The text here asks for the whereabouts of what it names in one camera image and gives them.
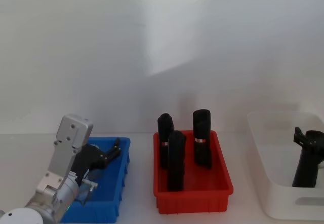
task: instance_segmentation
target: white wall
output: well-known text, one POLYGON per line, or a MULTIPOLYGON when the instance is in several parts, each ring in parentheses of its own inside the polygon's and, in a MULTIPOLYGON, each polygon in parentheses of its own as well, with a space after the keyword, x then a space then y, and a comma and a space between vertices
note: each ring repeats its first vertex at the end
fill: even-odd
POLYGON ((153 132, 164 112, 189 129, 209 108, 232 131, 253 110, 321 110, 323 4, 0 0, 0 133, 55 132, 70 112, 153 132))

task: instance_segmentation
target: red plastic tray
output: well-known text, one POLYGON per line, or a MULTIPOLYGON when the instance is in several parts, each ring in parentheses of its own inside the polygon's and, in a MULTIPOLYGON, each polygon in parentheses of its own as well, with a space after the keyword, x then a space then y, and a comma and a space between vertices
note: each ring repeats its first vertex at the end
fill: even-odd
POLYGON ((154 134, 154 195, 159 213, 226 211, 228 197, 233 194, 233 185, 216 132, 211 131, 213 167, 210 170, 194 163, 193 131, 182 133, 187 136, 187 141, 184 190, 180 192, 168 192, 167 170, 159 167, 158 133, 154 134))

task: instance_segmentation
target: blue plastic tray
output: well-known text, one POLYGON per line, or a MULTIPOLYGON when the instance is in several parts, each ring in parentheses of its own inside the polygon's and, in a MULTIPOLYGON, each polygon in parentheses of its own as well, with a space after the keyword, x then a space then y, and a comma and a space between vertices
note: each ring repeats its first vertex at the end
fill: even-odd
MULTIPOLYGON (((101 150, 109 150, 116 137, 91 137, 88 144, 95 144, 101 150)), ((130 162, 130 139, 120 139, 121 156, 110 163, 105 169, 98 188, 94 191, 91 200, 85 206, 74 202, 65 213, 62 223, 112 223, 119 216, 119 204, 122 201, 122 192, 125 186, 127 166, 130 162)))

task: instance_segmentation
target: white plastic bin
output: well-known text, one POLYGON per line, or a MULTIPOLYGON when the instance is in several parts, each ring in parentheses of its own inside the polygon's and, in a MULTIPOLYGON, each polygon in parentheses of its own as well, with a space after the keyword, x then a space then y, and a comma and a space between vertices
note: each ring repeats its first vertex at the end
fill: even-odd
POLYGON ((324 169, 315 188, 293 188, 301 147, 293 142, 295 127, 324 131, 316 115, 301 112, 253 112, 249 162, 263 210, 276 219, 324 220, 324 169))

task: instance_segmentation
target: white table surface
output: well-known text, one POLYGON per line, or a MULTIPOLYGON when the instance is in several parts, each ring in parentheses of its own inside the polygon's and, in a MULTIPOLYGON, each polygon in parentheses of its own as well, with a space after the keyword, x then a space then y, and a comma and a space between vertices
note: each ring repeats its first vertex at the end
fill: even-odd
MULTIPOLYGON (((117 223, 316 223, 275 220, 262 211, 245 157, 246 137, 236 133, 218 133, 234 186, 227 212, 161 215, 153 195, 153 134, 114 136, 131 139, 131 161, 117 223)), ((0 135, 0 209, 23 207, 32 197, 51 159, 54 139, 51 134, 0 135)))

